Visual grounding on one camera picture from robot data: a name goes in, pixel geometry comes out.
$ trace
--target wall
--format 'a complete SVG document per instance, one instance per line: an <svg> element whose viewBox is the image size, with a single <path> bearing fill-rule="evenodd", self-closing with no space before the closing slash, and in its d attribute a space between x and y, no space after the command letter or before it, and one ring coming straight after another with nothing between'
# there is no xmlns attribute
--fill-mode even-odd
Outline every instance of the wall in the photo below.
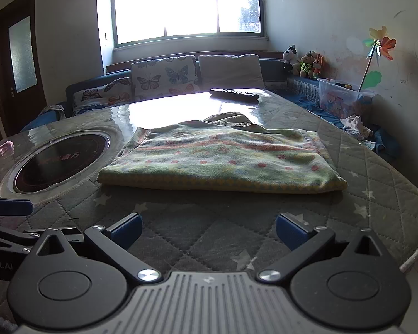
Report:
<svg viewBox="0 0 418 334"><path fill-rule="evenodd" d="M12 1L0 0L0 10ZM35 10L43 89L54 104L68 85L103 73L97 1L36 0Z"/></svg>
<svg viewBox="0 0 418 334"><path fill-rule="evenodd" d="M397 44L393 61L382 57L370 68L382 73L373 122L401 143L395 167L418 184L418 0L265 0L265 7L271 50L318 51L331 77L351 83L366 68L368 28L387 26Z"/></svg>
<svg viewBox="0 0 418 334"><path fill-rule="evenodd" d="M268 40L248 36L200 36L140 43L116 48L113 63L167 54L221 50L267 51Z"/></svg>
<svg viewBox="0 0 418 334"><path fill-rule="evenodd" d="M112 64L113 48L113 26L111 21L111 0L97 0L98 4L98 26L99 40L101 43L101 56L103 67Z"/></svg>

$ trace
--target pinwheel stick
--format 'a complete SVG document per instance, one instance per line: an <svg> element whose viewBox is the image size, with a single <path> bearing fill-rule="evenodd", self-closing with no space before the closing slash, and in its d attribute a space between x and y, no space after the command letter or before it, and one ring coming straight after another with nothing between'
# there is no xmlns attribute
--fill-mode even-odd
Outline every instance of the pinwheel stick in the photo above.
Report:
<svg viewBox="0 0 418 334"><path fill-rule="evenodd" d="M372 54L370 55L370 60L369 60L369 63L367 64L366 72L364 73L364 77L362 78L362 82L361 82L361 85L359 86L359 90L358 90L358 92L360 92L360 91L361 91L362 86L364 85L364 81L365 81L365 79L366 79L367 73L369 72L370 64L371 64L371 62L372 62L372 58L373 58L373 54L375 53L375 50L376 50L376 41L375 41L375 43L373 44Z"/></svg>

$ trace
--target silver bolt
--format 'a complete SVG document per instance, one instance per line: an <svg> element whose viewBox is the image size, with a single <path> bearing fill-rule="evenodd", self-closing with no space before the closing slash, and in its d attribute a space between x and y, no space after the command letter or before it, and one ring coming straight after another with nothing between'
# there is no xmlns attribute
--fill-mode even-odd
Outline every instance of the silver bolt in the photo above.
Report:
<svg viewBox="0 0 418 334"><path fill-rule="evenodd" d="M158 271L152 269L144 269L138 273L138 278L141 281L154 281L160 276L161 274Z"/></svg>
<svg viewBox="0 0 418 334"><path fill-rule="evenodd" d="M276 270L263 270L259 273L259 278L263 281L277 281L281 277L281 274Z"/></svg>

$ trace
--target door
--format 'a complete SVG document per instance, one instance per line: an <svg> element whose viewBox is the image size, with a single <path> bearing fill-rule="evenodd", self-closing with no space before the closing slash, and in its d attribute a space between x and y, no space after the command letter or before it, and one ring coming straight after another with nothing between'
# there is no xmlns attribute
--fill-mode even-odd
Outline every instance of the door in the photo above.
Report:
<svg viewBox="0 0 418 334"><path fill-rule="evenodd" d="M20 132L46 106L37 59L35 0L0 11L0 117L7 136Z"/></svg>

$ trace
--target pillow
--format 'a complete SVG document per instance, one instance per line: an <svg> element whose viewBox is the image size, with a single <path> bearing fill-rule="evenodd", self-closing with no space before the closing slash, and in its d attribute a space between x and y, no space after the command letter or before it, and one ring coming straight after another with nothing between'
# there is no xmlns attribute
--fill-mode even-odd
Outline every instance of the pillow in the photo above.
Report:
<svg viewBox="0 0 418 334"><path fill-rule="evenodd" d="M258 55L200 55L202 88L264 89Z"/></svg>
<svg viewBox="0 0 418 334"><path fill-rule="evenodd" d="M135 101L200 91L194 55L133 63Z"/></svg>
<svg viewBox="0 0 418 334"><path fill-rule="evenodd" d="M128 104L131 94L132 80L127 77L116 79L101 87L81 90L73 94L72 114Z"/></svg>

